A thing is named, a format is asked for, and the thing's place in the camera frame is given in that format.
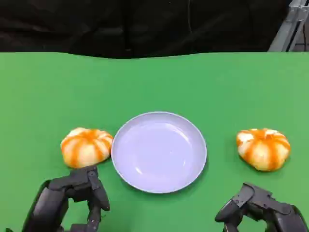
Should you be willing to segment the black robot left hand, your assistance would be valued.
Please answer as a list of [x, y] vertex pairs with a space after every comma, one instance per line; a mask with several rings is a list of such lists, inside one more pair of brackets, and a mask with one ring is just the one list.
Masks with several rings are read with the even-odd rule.
[[69, 199], [86, 201], [89, 209], [86, 224], [72, 224], [71, 232], [96, 232], [101, 210], [110, 211], [106, 190], [95, 165], [73, 170], [68, 176], [45, 181], [25, 219], [24, 232], [63, 232], [61, 223], [69, 208]]

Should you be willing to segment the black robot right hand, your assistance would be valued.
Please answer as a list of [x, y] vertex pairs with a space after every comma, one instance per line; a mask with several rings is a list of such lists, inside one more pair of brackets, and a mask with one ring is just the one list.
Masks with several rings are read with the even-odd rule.
[[217, 213], [216, 222], [224, 223], [224, 232], [237, 232], [244, 216], [263, 220], [266, 232], [308, 232], [300, 210], [272, 197], [272, 192], [254, 184], [243, 183], [240, 191]]

